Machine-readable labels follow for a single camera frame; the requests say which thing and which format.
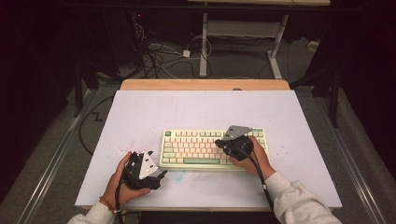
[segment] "hand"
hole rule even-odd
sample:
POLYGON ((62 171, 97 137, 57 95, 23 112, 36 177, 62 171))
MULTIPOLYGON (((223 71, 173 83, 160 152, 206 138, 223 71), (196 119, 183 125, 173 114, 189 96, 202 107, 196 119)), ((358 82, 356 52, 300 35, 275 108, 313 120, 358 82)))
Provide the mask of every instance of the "hand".
MULTIPOLYGON (((128 152, 126 156, 120 161, 119 166, 117 167, 116 173, 114 173, 110 180, 108 181, 105 194, 102 196, 100 203, 107 205, 109 203, 113 208, 116 207, 116 197, 115 192, 116 188, 119 185, 120 177, 122 175, 122 171, 125 167, 125 164, 128 162, 131 157, 132 152, 128 152)), ((129 189, 125 184, 121 184, 120 186, 120 196, 119 202, 120 205, 124 205, 131 201, 132 199, 142 197, 150 192, 150 189, 129 189)))
MULTIPOLYGON (((260 143, 257 141, 256 137, 250 136, 249 138, 252 141, 253 146, 254 146, 253 151, 250 153, 250 157, 256 163, 258 163, 260 165, 260 167, 262 168, 262 175, 263 175, 264 179, 267 179, 268 177, 270 177, 270 175, 272 175, 275 172, 275 170, 270 165, 270 162, 268 161, 267 154, 265 153, 264 148, 262 148, 260 143)), ((230 157, 230 161, 234 165, 243 167, 248 172, 258 176, 256 167, 253 165, 253 163, 251 162, 251 160, 249 158, 246 158, 242 161, 238 161, 236 158, 230 157)))

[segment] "person's left hand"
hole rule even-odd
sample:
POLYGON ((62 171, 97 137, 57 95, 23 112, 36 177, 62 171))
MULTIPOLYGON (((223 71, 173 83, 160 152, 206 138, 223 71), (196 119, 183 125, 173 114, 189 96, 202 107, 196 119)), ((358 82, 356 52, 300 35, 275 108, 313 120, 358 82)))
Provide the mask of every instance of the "person's left hand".
MULTIPOLYGON (((131 157, 132 152, 128 152, 126 156, 120 161, 119 166, 117 167, 116 173, 114 173, 110 180, 108 181, 105 194, 101 197, 100 203, 107 205, 109 203, 113 208, 116 207, 116 197, 115 192, 117 186, 120 182, 120 177, 122 175, 122 171, 125 168, 125 164, 128 162, 131 157)), ((142 197, 150 192, 150 189, 129 189, 125 184, 121 184, 120 186, 120 195, 119 202, 120 205, 124 205, 131 201, 132 199, 142 197)))

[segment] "desk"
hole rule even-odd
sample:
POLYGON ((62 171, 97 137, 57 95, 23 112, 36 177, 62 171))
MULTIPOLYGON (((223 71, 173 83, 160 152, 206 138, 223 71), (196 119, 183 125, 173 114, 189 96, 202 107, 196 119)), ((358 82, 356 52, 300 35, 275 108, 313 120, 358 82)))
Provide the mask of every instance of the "desk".
MULTIPOLYGON (((127 151, 152 150, 152 158, 158 163, 163 130, 225 130, 235 124, 263 127, 275 169, 291 181, 302 181, 331 208, 341 207, 298 99, 285 84, 283 80, 124 81, 94 151, 76 206, 89 207, 97 202, 115 166, 127 151), (269 85, 257 85, 255 81, 269 85), (162 90, 173 86, 183 91, 155 91, 155 88, 141 91, 150 83, 162 90), (217 91, 213 91, 215 83, 219 87, 217 91), (250 85, 255 91, 248 91, 250 85), (224 91, 235 87, 246 90, 224 91)), ((244 171, 169 171, 161 184, 149 195, 128 203, 126 209, 270 210, 259 178, 244 171)))
MULTIPOLYGON (((253 4, 253 5, 286 5, 286 6, 328 6, 330 0, 189 0, 192 2, 229 3, 229 4, 253 4)), ((202 31, 202 51, 200 61, 200 77, 206 77, 207 65, 207 36, 208 35, 232 35, 253 37, 274 37, 275 42, 272 50, 268 50, 268 60, 271 65, 274 78, 282 78, 279 66, 276 62, 276 53, 282 40, 283 32, 289 15, 283 15, 281 22, 256 22, 256 21, 210 21, 207 13, 204 13, 202 31)))

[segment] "wristband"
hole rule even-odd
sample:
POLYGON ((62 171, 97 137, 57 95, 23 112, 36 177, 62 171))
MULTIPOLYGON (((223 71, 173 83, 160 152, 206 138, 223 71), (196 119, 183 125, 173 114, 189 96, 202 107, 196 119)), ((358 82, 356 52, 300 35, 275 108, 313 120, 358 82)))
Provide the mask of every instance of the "wristband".
POLYGON ((110 203, 108 200, 105 200, 102 196, 99 197, 99 202, 102 203, 102 204, 104 204, 105 206, 107 206, 108 210, 113 214, 113 216, 115 216, 116 213, 120 212, 120 210, 117 211, 117 210, 113 207, 113 205, 111 205, 111 203, 110 203))

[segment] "white sleeve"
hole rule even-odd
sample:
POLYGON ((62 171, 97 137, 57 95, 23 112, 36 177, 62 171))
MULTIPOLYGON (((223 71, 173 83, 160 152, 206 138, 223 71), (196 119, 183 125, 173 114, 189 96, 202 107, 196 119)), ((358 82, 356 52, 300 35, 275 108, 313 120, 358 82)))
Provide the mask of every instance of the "white sleeve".
POLYGON ((97 202, 86 216, 78 214, 72 217, 67 224, 112 224, 113 222, 113 213, 108 210, 107 206, 97 202))
POLYGON ((341 223, 314 193, 299 181, 290 182, 275 172, 265 180, 281 223, 341 223))

